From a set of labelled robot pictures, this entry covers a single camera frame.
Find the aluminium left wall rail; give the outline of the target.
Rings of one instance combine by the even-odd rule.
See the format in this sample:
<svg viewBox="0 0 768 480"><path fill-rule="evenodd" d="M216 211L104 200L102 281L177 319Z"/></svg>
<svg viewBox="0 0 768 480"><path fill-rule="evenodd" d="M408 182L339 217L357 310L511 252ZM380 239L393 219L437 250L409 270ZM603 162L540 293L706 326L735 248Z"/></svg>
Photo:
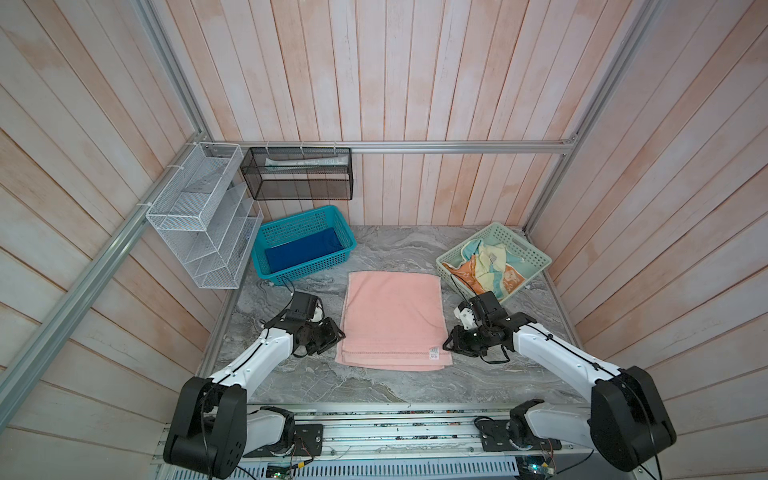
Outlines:
<svg viewBox="0 0 768 480"><path fill-rule="evenodd" d="M148 193L135 205L110 241L77 277L73 286L57 301L10 366L1 374L2 429L9 426L87 311L141 239L149 224L149 209L157 202L174 175L182 169L183 162L192 150L207 138L207 134L198 132L185 141Z"/></svg>

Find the black mesh wall basket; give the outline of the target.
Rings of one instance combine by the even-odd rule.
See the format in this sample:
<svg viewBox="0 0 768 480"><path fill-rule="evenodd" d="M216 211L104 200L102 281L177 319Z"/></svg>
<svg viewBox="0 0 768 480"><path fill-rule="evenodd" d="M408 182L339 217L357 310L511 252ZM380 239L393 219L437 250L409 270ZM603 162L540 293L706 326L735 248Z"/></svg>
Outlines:
<svg viewBox="0 0 768 480"><path fill-rule="evenodd" d="M348 148L250 147L240 172L259 201L349 201L354 197Z"/></svg>

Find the aluminium wall rail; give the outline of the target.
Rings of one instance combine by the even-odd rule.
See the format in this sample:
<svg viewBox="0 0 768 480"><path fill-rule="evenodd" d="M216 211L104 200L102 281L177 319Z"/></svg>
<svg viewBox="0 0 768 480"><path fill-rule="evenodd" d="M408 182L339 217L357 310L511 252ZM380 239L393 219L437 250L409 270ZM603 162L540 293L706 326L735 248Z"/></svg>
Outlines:
<svg viewBox="0 0 768 480"><path fill-rule="evenodd" d="M454 140L454 141L233 141L214 145L248 148L309 150L349 149L356 154L559 154L570 153L574 142L564 140Z"/></svg>
<svg viewBox="0 0 768 480"><path fill-rule="evenodd" d="M198 132L185 141L148 193L135 205L110 241L77 277L73 286L57 301L10 366L1 374L2 429L9 426L87 311L141 239L149 224L149 209L157 202L174 175L182 169L183 162L192 150L207 138L207 134Z"/></svg>

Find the pink towel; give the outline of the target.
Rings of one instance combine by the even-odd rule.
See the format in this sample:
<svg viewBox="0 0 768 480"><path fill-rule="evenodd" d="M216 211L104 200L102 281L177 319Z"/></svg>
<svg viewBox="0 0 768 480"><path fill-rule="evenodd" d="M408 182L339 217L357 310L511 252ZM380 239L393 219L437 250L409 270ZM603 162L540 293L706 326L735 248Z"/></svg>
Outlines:
<svg viewBox="0 0 768 480"><path fill-rule="evenodd" d="M335 360L345 366L427 372L453 364L440 279L431 274L361 271L348 277Z"/></svg>

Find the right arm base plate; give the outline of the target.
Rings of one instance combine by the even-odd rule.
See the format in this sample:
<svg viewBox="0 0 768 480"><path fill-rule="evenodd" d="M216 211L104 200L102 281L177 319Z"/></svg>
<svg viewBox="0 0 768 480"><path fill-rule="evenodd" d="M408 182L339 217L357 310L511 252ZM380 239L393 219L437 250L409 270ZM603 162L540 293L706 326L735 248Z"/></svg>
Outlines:
<svg viewBox="0 0 768 480"><path fill-rule="evenodd" d="M528 436L515 440L510 434L509 424L509 420L495 420L487 416L473 420L484 452L552 452L562 449L562 442L556 439Z"/></svg>

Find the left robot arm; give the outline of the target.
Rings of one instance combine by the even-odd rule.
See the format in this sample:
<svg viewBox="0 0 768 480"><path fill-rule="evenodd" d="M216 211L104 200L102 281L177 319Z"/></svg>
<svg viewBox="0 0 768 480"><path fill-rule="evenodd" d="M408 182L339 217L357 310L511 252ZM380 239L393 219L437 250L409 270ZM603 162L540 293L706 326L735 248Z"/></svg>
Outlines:
<svg viewBox="0 0 768 480"><path fill-rule="evenodd" d="M284 360L319 355L344 337L325 315L319 297L293 293L235 360L183 385L165 441L164 462L209 479L228 478L248 455L290 457L290 465L277 470L280 478L311 463L322 449L322 425L299 426L289 410L275 406L252 410L248 401Z"/></svg>

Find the orange patterned towel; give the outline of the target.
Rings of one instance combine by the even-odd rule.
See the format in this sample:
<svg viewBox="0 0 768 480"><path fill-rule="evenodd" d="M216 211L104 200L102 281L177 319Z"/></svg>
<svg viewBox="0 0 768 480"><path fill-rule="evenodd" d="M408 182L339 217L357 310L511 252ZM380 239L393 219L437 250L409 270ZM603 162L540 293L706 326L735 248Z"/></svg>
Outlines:
<svg viewBox="0 0 768 480"><path fill-rule="evenodd" d="M524 282L524 277L514 267L504 262L498 267L487 255L472 255L459 267L447 263L443 266L478 295L492 292L501 299L512 294Z"/></svg>

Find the light green plastic basket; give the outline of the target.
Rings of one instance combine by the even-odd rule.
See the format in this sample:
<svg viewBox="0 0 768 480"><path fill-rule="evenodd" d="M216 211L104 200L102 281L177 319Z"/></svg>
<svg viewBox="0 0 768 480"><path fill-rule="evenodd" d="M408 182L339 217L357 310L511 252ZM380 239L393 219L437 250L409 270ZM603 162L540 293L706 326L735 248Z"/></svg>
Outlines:
<svg viewBox="0 0 768 480"><path fill-rule="evenodd" d="M453 267L459 267L464 262L460 254L460 250L462 246L465 243L467 243L469 240L476 239L476 238L483 239L485 242L491 245L503 243L507 246L510 252L512 252L515 255L519 255L523 257L524 259L530 261L534 265L533 276L530 279L526 280L522 287L518 287L511 295L508 295L502 299L498 299L495 296L499 302L504 302L507 299L509 299L517 291L519 291L524 286L526 286L534 277L536 277L537 275L542 273L546 268L548 268L549 265L552 263L552 260L549 256L547 256L545 253L537 249L533 244L529 243L521 235L515 233L510 228L498 222L494 222L484 227L483 229L479 230L474 235L469 237L467 240L453 247L446 253L438 256L438 258L436 259L436 267L437 267L439 276L442 279L444 279L446 283L449 284L450 287L452 287L460 295L465 297L468 297L471 294L476 294L476 293L474 293L469 287L463 285L457 277L452 276L450 272L443 266L443 263L447 263Z"/></svg>

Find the aluminium back wall rail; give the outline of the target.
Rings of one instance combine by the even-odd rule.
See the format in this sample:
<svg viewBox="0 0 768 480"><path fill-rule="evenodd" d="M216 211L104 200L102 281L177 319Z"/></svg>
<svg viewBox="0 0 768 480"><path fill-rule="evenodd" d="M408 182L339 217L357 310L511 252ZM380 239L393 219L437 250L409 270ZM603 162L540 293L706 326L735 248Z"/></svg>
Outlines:
<svg viewBox="0 0 768 480"><path fill-rule="evenodd" d="M356 154L559 154L570 153L574 142L564 140L454 140L454 141L233 141L214 145L248 148L309 150L349 149Z"/></svg>

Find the blue towel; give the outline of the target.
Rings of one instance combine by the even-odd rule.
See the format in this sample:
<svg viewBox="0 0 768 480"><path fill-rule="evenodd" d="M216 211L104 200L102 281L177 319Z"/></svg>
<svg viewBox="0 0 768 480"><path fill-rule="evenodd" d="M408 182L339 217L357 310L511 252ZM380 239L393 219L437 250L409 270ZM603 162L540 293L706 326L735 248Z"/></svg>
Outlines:
<svg viewBox="0 0 768 480"><path fill-rule="evenodd" d="M328 228L286 244L268 248L265 256L272 272L316 260L343 249L335 230Z"/></svg>

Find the light green towel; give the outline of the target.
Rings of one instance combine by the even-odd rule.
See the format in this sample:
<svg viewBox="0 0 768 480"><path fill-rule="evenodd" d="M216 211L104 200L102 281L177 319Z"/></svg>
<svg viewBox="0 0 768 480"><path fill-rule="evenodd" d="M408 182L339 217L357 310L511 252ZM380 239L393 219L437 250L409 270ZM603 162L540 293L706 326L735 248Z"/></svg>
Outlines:
<svg viewBox="0 0 768 480"><path fill-rule="evenodd" d="M510 252L503 243L491 245L480 238L472 239L462 246L460 254L464 262L469 260L472 255L477 254L487 255L498 267L501 267L502 262L509 264L524 277L524 282L533 276L534 265L523 257Z"/></svg>

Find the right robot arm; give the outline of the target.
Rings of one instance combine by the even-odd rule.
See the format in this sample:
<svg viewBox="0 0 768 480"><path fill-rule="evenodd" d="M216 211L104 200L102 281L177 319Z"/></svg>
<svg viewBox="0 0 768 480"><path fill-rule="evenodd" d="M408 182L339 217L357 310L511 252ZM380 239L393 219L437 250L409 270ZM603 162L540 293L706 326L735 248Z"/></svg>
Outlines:
<svg viewBox="0 0 768 480"><path fill-rule="evenodd" d="M532 399L513 407L506 420L474 420L486 451L552 451L562 442L599 453L612 467L630 472L673 446L677 433L651 375L620 368L557 337L529 315L511 314L484 293L464 300L444 350L483 359L494 347L504 361L517 353L570 385L583 405Z"/></svg>

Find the teal plastic basket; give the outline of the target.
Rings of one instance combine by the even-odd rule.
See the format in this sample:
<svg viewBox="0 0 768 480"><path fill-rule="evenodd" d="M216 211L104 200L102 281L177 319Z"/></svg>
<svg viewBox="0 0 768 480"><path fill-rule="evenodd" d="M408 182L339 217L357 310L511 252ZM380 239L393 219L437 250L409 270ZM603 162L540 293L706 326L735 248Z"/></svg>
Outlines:
<svg viewBox="0 0 768 480"><path fill-rule="evenodd" d="M262 225L251 256L260 278L275 285L346 262L355 236L335 206L323 206Z"/></svg>

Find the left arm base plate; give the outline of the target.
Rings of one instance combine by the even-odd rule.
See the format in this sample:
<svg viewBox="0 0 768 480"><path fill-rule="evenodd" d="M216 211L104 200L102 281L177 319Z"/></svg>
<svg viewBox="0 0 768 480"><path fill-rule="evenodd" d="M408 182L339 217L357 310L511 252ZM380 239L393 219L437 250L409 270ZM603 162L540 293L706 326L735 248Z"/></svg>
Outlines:
<svg viewBox="0 0 768 480"><path fill-rule="evenodd" d="M290 455L317 457L321 455L324 427L322 424L299 424L293 427L287 442L263 446L244 454L245 458L272 458Z"/></svg>

